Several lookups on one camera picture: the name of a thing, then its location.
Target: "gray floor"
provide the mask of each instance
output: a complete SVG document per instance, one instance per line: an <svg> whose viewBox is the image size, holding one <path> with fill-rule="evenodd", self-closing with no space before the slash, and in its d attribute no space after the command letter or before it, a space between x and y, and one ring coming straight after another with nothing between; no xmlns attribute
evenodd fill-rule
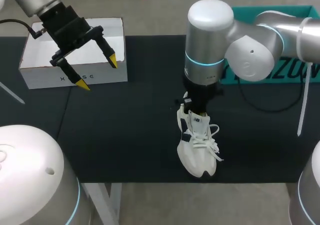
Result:
<svg viewBox="0 0 320 225"><path fill-rule="evenodd" d="M196 1L63 0L86 18L123 17L126 35L184 34L188 9ZM314 5L320 11L320 0L223 1L231 6ZM7 18L38 21L13 0L6 0L0 12L0 19ZM20 25L1 24L0 36L26 35ZM120 224L287 225L288 203L285 184L128 183L123 185Z"/></svg>
<svg viewBox="0 0 320 225"><path fill-rule="evenodd" d="M289 225L284 184L124 184L121 225Z"/></svg>

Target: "teal box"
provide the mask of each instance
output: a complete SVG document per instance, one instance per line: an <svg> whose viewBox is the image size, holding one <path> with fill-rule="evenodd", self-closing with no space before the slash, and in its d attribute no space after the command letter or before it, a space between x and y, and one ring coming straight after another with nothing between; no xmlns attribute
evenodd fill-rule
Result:
<svg viewBox="0 0 320 225"><path fill-rule="evenodd" d="M313 6L248 6L234 7L234 18L244 23L252 24L257 15L264 11L274 10L295 17L306 18L312 17L319 19L316 9ZM256 84L278 84L278 83L300 83L300 72L302 70L303 77L306 77L307 65L297 58L281 57L269 76ZM311 83L320 82L320 65L313 64L311 70ZM228 62L224 67L221 78L222 84L237 84L238 78L230 69ZM242 84L252 84L252 82L241 80Z"/></svg>

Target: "white sneaker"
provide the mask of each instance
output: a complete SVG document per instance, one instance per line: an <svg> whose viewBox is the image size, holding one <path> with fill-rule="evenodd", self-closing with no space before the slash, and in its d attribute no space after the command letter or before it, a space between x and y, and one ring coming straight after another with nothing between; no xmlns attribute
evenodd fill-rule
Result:
<svg viewBox="0 0 320 225"><path fill-rule="evenodd" d="M209 116L200 116L189 110L184 112L185 106L181 104L177 111L178 126L181 130L181 140L177 147L178 156L185 169L193 176L201 178L206 172L213 176L216 172L218 157L218 144L212 138L219 131L216 124L209 125ZM211 134L210 127L216 127Z"/></svg>

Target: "white cable tie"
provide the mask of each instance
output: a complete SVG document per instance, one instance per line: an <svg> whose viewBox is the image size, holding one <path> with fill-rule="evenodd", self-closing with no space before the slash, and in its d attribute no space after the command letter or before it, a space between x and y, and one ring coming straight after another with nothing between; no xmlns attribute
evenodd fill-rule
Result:
<svg viewBox="0 0 320 225"><path fill-rule="evenodd" d="M297 132L298 137L301 135L302 126L304 124L312 64L313 64L312 62L306 63L307 67L306 67L306 77L305 77L305 84L304 84L303 102L302 102L302 108L301 108L301 114L300 114L300 120L299 120L298 132Z"/></svg>

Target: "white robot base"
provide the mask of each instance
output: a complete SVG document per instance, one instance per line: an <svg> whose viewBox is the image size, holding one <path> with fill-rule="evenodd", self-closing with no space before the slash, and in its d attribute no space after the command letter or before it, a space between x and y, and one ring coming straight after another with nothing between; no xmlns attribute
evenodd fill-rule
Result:
<svg viewBox="0 0 320 225"><path fill-rule="evenodd" d="M50 135L26 125L0 127L1 225L88 225L93 211Z"/></svg>
<svg viewBox="0 0 320 225"><path fill-rule="evenodd" d="M294 197L290 201L291 225L320 224L320 142L302 172Z"/></svg>

